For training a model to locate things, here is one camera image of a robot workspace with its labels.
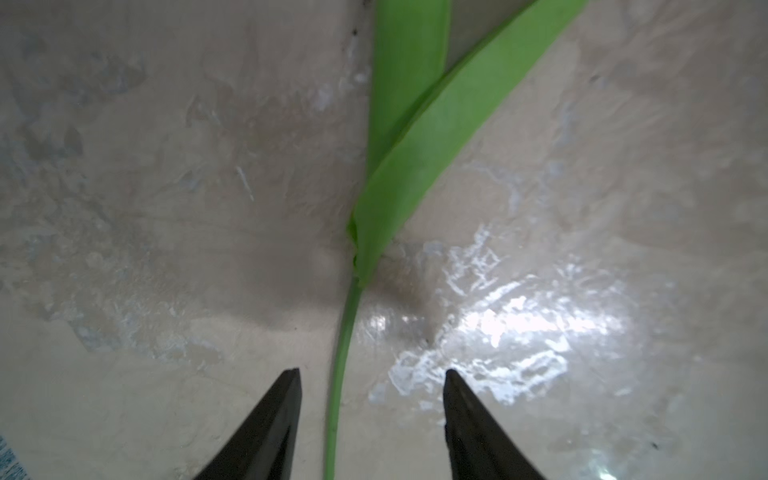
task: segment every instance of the glossy floor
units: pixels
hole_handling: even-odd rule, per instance
[[[458,2],[451,61],[509,2]],[[0,434],[191,478],[285,368],[320,478],[368,0],[0,6]],[[458,369],[551,479],[765,478],[768,5],[597,0],[363,298],[337,477],[448,478]]]

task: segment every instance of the white scratch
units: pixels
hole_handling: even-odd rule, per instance
[[[245,191],[248,192],[250,201],[255,202],[256,200],[253,199],[253,191],[250,189],[248,180],[245,179],[245,173],[243,173],[243,169],[240,168],[240,165],[238,165],[235,167],[235,170],[237,170],[237,174],[240,175],[240,179],[243,181],[243,186],[245,187]]]

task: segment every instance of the green stem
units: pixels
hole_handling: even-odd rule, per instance
[[[331,377],[331,392],[328,400],[328,416],[326,424],[326,473],[325,480],[333,480],[336,471],[336,434],[339,431],[339,407],[341,406],[341,387],[344,383],[344,368],[349,354],[349,343],[352,341],[352,330],[355,325],[357,306],[360,303],[362,288],[357,278],[352,277],[349,292],[346,294],[344,313],[341,316],[339,342],[336,344],[336,359],[333,362],[333,377]]]

